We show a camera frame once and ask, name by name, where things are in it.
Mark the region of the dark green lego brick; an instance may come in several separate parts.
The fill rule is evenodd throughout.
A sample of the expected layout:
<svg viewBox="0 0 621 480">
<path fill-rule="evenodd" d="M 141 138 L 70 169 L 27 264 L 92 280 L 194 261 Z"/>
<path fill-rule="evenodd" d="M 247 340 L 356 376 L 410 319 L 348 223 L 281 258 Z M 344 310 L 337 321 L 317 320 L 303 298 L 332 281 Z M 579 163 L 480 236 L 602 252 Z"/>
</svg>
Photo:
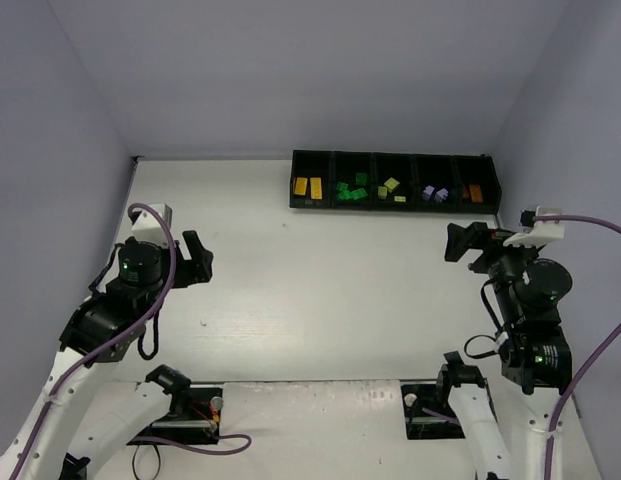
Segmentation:
<svg viewBox="0 0 621 480">
<path fill-rule="evenodd" d="M 367 190 L 365 188 L 359 188 L 351 192 L 351 197 L 354 200 L 359 200 L 366 198 L 368 196 Z"/>
</svg>

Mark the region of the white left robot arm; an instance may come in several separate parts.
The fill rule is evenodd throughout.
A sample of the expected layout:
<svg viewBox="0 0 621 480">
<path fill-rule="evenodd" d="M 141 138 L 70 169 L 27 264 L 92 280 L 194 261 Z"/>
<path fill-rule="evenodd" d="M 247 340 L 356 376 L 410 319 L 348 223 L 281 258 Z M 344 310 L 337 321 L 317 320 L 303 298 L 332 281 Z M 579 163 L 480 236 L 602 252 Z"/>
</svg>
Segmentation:
<svg viewBox="0 0 621 480">
<path fill-rule="evenodd" d="M 35 405 L 0 456 L 0 479 L 91 479 L 147 424 L 189 404 L 189 379 L 161 365 L 125 406 L 78 432 L 95 394 L 130 345 L 141 343 L 170 290 L 211 280 L 212 252 L 193 230 L 183 239 L 188 258 L 170 234 L 157 243 L 136 234 L 116 245 L 110 261 L 118 275 L 71 316 Z"/>
</svg>

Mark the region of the yellow long lego brick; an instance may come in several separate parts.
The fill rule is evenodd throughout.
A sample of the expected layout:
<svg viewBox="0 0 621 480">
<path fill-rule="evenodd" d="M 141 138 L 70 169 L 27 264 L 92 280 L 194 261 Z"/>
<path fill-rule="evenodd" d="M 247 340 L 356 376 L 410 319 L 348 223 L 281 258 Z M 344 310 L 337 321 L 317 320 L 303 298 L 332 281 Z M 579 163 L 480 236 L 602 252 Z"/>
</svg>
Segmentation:
<svg viewBox="0 0 621 480">
<path fill-rule="evenodd" d="M 323 199 L 323 186 L 322 179 L 320 177 L 310 178 L 310 198 L 312 200 Z"/>
</svg>

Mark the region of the yellow curved lego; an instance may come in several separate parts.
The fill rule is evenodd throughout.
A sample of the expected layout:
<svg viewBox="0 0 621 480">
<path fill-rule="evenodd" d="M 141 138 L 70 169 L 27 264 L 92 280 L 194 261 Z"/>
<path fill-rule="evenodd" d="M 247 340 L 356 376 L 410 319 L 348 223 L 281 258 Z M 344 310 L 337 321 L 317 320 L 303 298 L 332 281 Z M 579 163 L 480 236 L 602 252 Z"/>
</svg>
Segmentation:
<svg viewBox="0 0 621 480">
<path fill-rule="evenodd" d="M 295 196 L 305 196 L 308 189 L 309 180 L 306 177 L 296 177 L 293 181 L 293 194 Z"/>
</svg>

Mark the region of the brown lego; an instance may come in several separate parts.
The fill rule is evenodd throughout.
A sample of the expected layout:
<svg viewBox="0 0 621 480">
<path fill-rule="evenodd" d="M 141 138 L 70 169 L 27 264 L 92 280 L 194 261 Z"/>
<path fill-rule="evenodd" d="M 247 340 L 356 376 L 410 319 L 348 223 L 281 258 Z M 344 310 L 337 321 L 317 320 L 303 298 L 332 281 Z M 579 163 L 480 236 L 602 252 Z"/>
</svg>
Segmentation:
<svg viewBox="0 0 621 480">
<path fill-rule="evenodd" d="M 469 198 L 472 203 L 481 204 L 484 202 L 481 186 L 478 184 L 470 184 L 468 186 Z"/>
</svg>

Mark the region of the purple lego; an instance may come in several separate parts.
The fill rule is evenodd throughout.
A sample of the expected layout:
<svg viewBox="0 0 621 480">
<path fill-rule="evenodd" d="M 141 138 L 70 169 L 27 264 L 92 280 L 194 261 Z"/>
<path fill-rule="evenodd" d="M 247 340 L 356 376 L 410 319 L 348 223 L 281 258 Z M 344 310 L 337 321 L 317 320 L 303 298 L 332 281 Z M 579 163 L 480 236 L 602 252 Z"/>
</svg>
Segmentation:
<svg viewBox="0 0 621 480">
<path fill-rule="evenodd" d="M 435 187 L 432 185 L 426 186 L 422 191 L 422 199 L 426 202 L 430 202 L 434 200 L 435 197 Z"/>
<path fill-rule="evenodd" d="M 436 203 L 445 203 L 449 198 L 449 191 L 446 188 L 437 190 L 434 194 L 434 201 Z"/>
</svg>

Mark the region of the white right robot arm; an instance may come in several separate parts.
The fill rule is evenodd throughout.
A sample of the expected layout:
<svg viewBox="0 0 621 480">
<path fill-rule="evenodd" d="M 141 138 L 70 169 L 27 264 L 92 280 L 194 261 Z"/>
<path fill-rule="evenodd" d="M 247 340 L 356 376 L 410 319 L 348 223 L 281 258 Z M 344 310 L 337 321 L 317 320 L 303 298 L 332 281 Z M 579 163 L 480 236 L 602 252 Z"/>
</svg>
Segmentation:
<svg viewBox="0 0 621 480">
<path fill-rule="evenodd" d="M 559 263 L 540 257 L 563 239 L 559 222 L 535 222 L 522 233 L 483 222 L 447 227 L 444 259 L 479 251 L 469 270 L 484 274 L 498 306 L 493 355 L 508 387 L 513 414 L 506 440 L 491 407 L 481 371 L 458 352 L 445 354 L 437 387 L 468 442 L 478 479 L 560 479 L 563 476 L 562 409 L 572 381 L 572 354 L 561 328 L 559 301 L 573 286 Z"/>
</svg>

